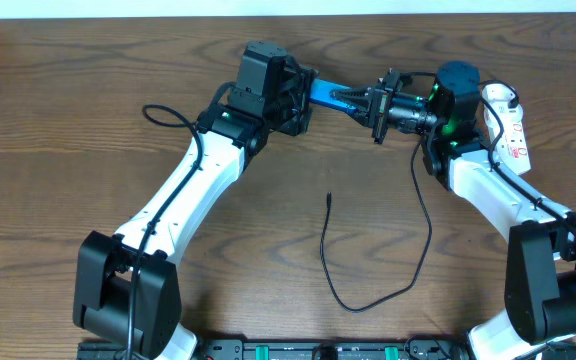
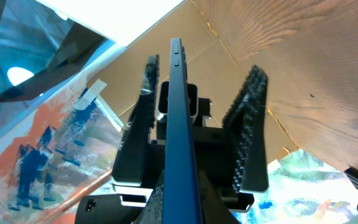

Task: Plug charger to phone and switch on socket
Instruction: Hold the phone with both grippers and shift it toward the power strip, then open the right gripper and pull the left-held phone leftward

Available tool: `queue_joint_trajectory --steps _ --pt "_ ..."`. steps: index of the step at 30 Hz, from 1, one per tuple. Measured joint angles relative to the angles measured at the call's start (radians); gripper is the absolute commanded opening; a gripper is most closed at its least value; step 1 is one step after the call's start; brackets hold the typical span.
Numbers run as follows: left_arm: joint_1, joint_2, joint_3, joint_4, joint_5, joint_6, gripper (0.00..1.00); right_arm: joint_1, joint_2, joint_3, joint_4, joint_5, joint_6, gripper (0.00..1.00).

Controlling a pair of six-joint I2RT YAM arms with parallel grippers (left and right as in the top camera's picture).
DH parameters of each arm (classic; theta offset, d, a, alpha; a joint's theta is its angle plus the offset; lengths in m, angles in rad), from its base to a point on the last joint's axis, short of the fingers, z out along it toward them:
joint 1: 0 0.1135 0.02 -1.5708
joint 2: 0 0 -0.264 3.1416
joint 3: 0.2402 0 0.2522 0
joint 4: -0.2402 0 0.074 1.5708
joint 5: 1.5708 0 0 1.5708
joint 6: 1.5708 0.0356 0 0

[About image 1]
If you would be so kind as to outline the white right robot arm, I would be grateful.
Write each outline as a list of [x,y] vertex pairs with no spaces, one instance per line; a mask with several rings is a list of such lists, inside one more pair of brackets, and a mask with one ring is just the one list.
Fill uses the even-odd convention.
[[528,159],[517,93],[459,61],[434,73],[427,96],[405,92],[412,79],[391,71],[372,86],[322,85],[312,99],[347,113],[376,142],[389,129],[418,135],[428,173],[506,240],[504,308],[470,330],[472,358],[575,356],[576,212],[522,178]]

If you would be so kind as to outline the blue Galaxy smartphone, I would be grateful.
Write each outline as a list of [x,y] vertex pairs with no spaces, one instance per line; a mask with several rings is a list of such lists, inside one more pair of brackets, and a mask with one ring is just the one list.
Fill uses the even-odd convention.
[[350,90],[350,87],[317,78],[310,87],[309,101],[311,104],[320,105],[352,116],[357,112],[357,108],[338,100],[332,95],[334,91],[341,90]]

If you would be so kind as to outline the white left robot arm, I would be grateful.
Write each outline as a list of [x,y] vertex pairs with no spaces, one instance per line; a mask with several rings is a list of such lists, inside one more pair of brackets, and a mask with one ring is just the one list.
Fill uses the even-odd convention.
[[116,344],[111,359],[188,359],[196,336],[180,323],[178,266],[199,225],[273,132],[298,136],[318,72],[272,42],[251,41],[238,76],[190,122],[186,154],[151,200],[112,235],[80,246],[76,326]]

